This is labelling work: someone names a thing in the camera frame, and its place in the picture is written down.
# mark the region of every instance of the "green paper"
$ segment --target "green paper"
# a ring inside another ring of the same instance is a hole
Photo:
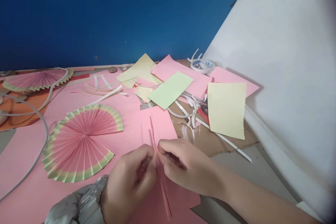
[[[172,77],[153,91],[149,98],[163,109],[167,109],[193,82],[193,79],[181,72]]]

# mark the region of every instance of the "folded paper fan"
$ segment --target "folded paper fan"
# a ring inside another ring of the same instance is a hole
[[[120,115],[111,107],[94,104],[71,112],[54,128],[44,150],[48,178],[75,183],[96,174],[114,154],[92,136],[123,130]]]
[[[74,75],[73,72],[74,71],[70,69],[68,75],[56,86],[67,82]],[[14,75],[8,77],[3,82],[3,86],[10,91],[20,93],[39,91],[40,89],[50,88],[56,81],[60,80],[64,74],[65,70],[63,69],[52,69],[41,72]]]

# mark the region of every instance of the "yellow paper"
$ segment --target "yellow paper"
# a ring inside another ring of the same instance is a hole
[[[154,61],[147,54],[144,54],[133,66],[120,74],[117,79],[128,88],[133,87],[133,83],[129,80],[135,81],[136,78],[143,78],[146,81],[161,84],[162,82],[150,73],[154,65]]]
[[[150,95],[151,92],[152,92],[151,88],[139,86],[136,88],[135,94],[139,96],[144,102],[149,103],[150,99],[148,96]]]
[[[245,97],[246,83],[209,83],[211,131],[244,140]]]

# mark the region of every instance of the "desk surface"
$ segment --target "desk surface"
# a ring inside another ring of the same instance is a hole
[[[92,74],[100,72],[105,69],[96,69],[95,71],[76,72],[75,75]],[[143,104],[140,109],[148,108],[147,104]],[[15,133],[15,129],[0,132],[0,154],[9,143]],[[226,165],[239,175],[253,181],[254,183],[272,191],[278,196],[297,204],[300,198],[292,191],[286,181],[281,177],[271,160],[260,143],[245,148],[244,152],[253,160],[250,164],[238,153],[221,153],[211,159],[218,163]],[[238,224],[246,223],[237,213],[235,213],[227,204],[222,201],[215,200],[210,197],[201,197],[200,205],[194,207],[192,210],[202,217],[209,224]]]

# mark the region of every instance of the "paper fan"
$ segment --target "paper fan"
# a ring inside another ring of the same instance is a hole
[[[44,150],[48,178],[75,183],[96,174],[114,154],[92,136],[123,130],[120,115],[111,107],[94,104],[71,112],[54,128]]]
[[[73,75],[74,71],[69,70],[68,75],[56,86],[67,82]],[[53,69],[41,72],[25,73],[8,77],[4,82],[4,88],[13,92],[26,93],[39,91],[40,89],[50,88],[56,81],[61,79],[65,74],[63,69]]]

